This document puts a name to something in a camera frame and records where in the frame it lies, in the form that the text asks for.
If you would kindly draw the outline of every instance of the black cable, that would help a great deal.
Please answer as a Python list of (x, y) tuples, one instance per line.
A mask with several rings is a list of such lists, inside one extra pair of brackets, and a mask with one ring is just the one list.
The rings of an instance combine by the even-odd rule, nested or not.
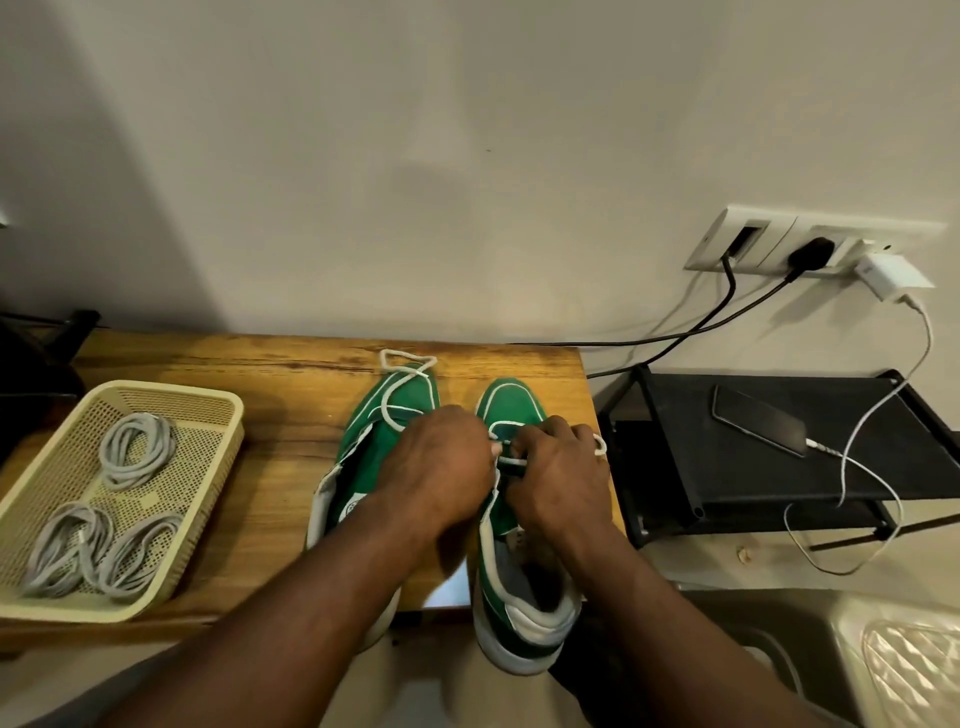
[[(620, 342), (614, 342), (613, 344), (608, 344), (608, 345), (603, 345), (603, 346), (615, 346), (615, 347), (617, 347), (617, 346), (633, 346), (633, 345), (637, 345), (637, 344), (653, 344), (654, 342), (657, 342), (657, 341), (666, 341), (667, 339), (685, 339), (685, 338), (687, 338), (688, 336), (694, 336), (694, 335), (696, 335), (696, 334), (698, 334), (698, 333), (706, 333), (707, 331), (713, 331), (715, 328), (720, 328), (720, 327), (722, 327), (724, 324), (728, 324), (729, 322), (731, 322), (733, 319), (739, 318), (740, 316), (742, 316), (743, 314), (745, 314), (747, 311), (751, 310), (752, 308), (756, 308), (757, 306), (759, 306), (761, 303), (763, 303), (764, 301), (766, 301), (767, 299), (769, 299), (769, 298), (770, 298), (771, 296), (773, 296), (774, 294), (782, 291), (782, 290), (783, 290), (784, 288), (786, 288), (786, 286), (788, 286), (791, 282), (793, 282), (793, 281), (792, 281), (792, 280), (788, 280), (788, 279), (784, 279), (784, 280), (780, 281), (777, 285), (775, 285), (773, 288), (771, 288), (771, 289), (770, 289), (769, 291), (767, 291), (765, 294), (763, 294), (762, 296), (760, 296), (760, 298), (756, 299), (756, 301), (754, 301), (754, 302), (752, 302), (752, 303), (748, 303), (747, 305), (745, 305), (745, 306), (744, 306), (743, 308), (741, 308), (740, 310), (735, 311), (734, 313), (732, 313), (730, 316), (728, 316), (728, 317), (727, 317), (726, 319), (724, 319), (723, 321), (718, 321), (716, 324), (711, 324), (711, 325), (708, 326), (708, 327), (698, 328), (696, 331), (690, 330), (690, 331), (683, 331), (682, 333), (669, 334), (669, 335), (666, 335), (666, 336), (654, 336), (654, 337), (651, 337), (651, 338), (649, 338), (649, 339), (645, 339), (645, 340), (644, 340), (644, 339), (641, 339), (640, 341), (636, 341), (636, 342), (627, 342), (627, 343), (622, 343), (622, 344), (621, 344)], [(582, 347), (583, 347), (583, 346), (602, 346), (602, 345), (598, 345), (598, 344), (547, 344), (547, 345), (545, 345), (545, 346), (569, 346), (569, 347), (582, 346)], [(611, 369), (611, 370), (609, 370), (608, 372), (594, 372), (593, 374), (587, 375), (587, 379), (596, 379), (598, 376), (607, 376), (607, 375), (623, 374), (624, 372), (629, 372), (631, 369), (633, 369), (633, 368), (636, 367), (636, 366), (639, 366), (639, 364), (631, 364), (629, 367), (620, 367), (619, 369)]]
[(657, 361), (658, 359), (663, 359), (663, 358), (664, 358), (665, 356), (667, 356), (670, 352), (672, 352), (674, 349), (676, 349), (677, 347), (679, 347), (679, 346), (680, 346), (684, 341), (686, 341), (690, 336), (692, 336), (694, 333), (696, 333), (696, 332), (699, 331), (701, 328), (703, 328), (704, 326), (706, 326), (706, 325), (710, 322), (710, 319), (712, 319), (714, 316), (716, 316), (718, 313), (720, 313), (720, 311), (722, 311), (724, 308), (726, 308), (726, 307), (727, 307), (727, 304), (730, 303), (730, 301), (732, 301), (732, 299), (733, 299), (733, 294), (736, 293), (736, 278), (733, 277), (733, 268), (731, 268), (731, 266), (730, 266), (730, 256), (729, 256), (728, 254), (724, 253), (724, 254), (720, 257), (720, 263), (721, 263), (721, 265), (723, 265), (723, 272), (727, 275), (727, 295), (723, 297), (723, 301), (721, 301), (720, 303), (718, 303), (718, 304), (713, 308), (713, 310), (711, 310), (710, 313), (708, 313), (706, 316), (704, 316), (704, 318), (702, 318), (700, 321), (698, 321), (694, 326), (690, 327), (689, 332), (688, 332), (685, 336), (682, 336), (682, 337), (680, 337), (679, 339), (676, 339), (676, 340), (673, 342), (673, 344), (671, 344), (670, 346), (668, 346), (668, 347), (667, 347), (666, 349), (664, 349), (662, 352), (660, 352), (660, 353), (655, 353), (653, 356), (651, 356), (651, 357), (650, 357), (649, 359), (647, 359), (646, 361), (641, 361), (641, 362), (640, 362), (640, 366), (641, 366), (641, 367), (649, 367), (651, 364), (653, 364), (653, 363), (654, 363), (655, 361)]
[[(51, 327), (60, 327), (67, 323), (63, 319), (48, 319), (45, 316), (34, 316), (29, 313), (13, 313), (12, 311), (0, 311), (0, 319), (23, 321), (28, 324), (43, 324), (44, 326)], [(109, 326), (97, 324), (94, 328), (109, 328)]]
[(769, 291), (760, 296), (756, 301), (748, 303), (743, 308), (738, 311), (735, 311), (730, 316), (728, 316), (723, 321), (718, 321), (716, 324), (710, 324), (707, 327), (698, 328), (696, 331), (680, 331), (679, 333), (665, 333), (662, 336), (651, 336), (646, 339), (636, 339), (635, 341), (524, 341), (522, 342), (525, 346), (532, 347), (636, 347), (641, 344), (656, 344), (658, 341), (670, 341), (671, 339), (685, 339), (687, 336), (695, 336), (698, 333), (707, 333), (708, 331), (713, 331), (715, 328), (720, 328), (724, 324), (728, 324), (733, 319), (738, 318), (745, 314), (747, 311), (756, 308), (761, 303), (769, 299), (776, 293), (779, 293), (781, 290), (786, 288), (793, 280), (783, 279)]
[(26, 313), (12, 313), (11, 311), (0, 311), (0, 318), (13, 319), (14, 321), (28, 321), (31, 324), (49, 324), (50, 326), (62, 326), (66, 322), (62, 319), (47, 319), (43, 316), (31, 316)]

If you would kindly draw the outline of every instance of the hand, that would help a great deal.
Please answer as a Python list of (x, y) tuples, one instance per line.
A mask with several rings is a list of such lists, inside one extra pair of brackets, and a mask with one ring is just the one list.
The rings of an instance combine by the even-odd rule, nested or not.
[(554, 416), (522, 428), (511, 450), (527, 459), (526, 473), (506, 493), (524, 528), (559, 549), (566, 538), (612, 522), (610, 467), (593, 454), (596, 441), (589, 426), (571, 428)]
[(501, 446), (483, 421), (450, 404), (417, 417), (384, 459), (377, 491), (414, 506), (434, 536), (476, 514), (493, 487)]

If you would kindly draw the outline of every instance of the right hand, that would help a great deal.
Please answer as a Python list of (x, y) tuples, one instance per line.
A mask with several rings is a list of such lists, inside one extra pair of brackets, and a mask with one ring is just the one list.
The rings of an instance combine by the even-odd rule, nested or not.
[(571, 428), (555, 415), (519, 430), (511, 450), (527, 459), (526, 473), (506, 492), (525, 529), (541, 533), (556, 548), (566, 537), (612, 522), (610, 467), (594, 455), (588, 425)]

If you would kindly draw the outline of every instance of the wood grain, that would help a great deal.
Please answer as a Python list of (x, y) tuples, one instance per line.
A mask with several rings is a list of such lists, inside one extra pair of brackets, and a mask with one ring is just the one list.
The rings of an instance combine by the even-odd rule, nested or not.
[[(437, 356), (444, 404), (473, 409), (490, 381), (516, 376), (548, 414), (597, 422), (575, 350), (295, 336), (94, 332), (75, 360), (87, 387), (111, 379), (186, 384), (236, 393), (246, 439), (176, 594), (123, 625), (0, 620), (0, 650), (52, 643), (145, 642), (202, 629), (297, 557), (312, 494), (333, 465), (357, 402), (380, 379), (380, 349)], [(27, 439), (0, 470), (0, 496), (53, 432)], [(611, 484), (614, 518), (623, 521)], [(475, 549), (474, 529), (444, 536), (403, 587), (399, 609), (418, 610)]]

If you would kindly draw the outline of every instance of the green sneaker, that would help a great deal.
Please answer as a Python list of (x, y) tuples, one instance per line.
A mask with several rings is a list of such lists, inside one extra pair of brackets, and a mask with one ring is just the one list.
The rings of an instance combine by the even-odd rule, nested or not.
[[(387, 361), (388, 356), (403, 356), (420, 365), (393, 366)], [(380, 464), (407, 424), (440, 406), (437, 382), (427, 372), (436, 363), (435, 356), (416, 356), (393, 349), (380, 352), (380, 368), (388, 374), (353, 411), (340, 441), (336, 464), (317, 486), (307, 525), (306, 548), (312, 548), (323, 535), (336, 528), (357, 503), (373, 492)], [(387, 631), (399, 599), (397, 589), (390, 604), (367, 632), (361, 649), (374, 644)]]
[[(513, 378), (491, 384), (477, 403), (476, 414), (491, 439), (505, 448), (522, 426), (546, 419), (530, 388)], [(605, 446), (597, 452), (604, 451)], [(480, 511), (472, 597), (480, 648), (494, 665), (514, 675), (534, 675), (553, 665), (580, 615), (582, 600), (553, 549), (519, 526), (503, 497), (500, 483), (522, 475), (525, 468), (526, 461), (520, 458), (501, 456), (497, 461), (496, 483)]]

